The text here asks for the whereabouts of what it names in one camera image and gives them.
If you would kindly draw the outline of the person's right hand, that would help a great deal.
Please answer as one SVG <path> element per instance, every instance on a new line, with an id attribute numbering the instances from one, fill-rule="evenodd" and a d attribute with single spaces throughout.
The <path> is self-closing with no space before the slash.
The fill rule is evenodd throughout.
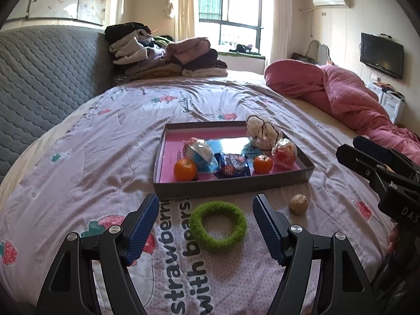
<path id="1" fill-rule="evenodd" d="M 395 225 L 389 236 L 389 244 L 387 247 L 388 253 L 393 253 L 396 249 L 399 240 L 399 226 Z"/>

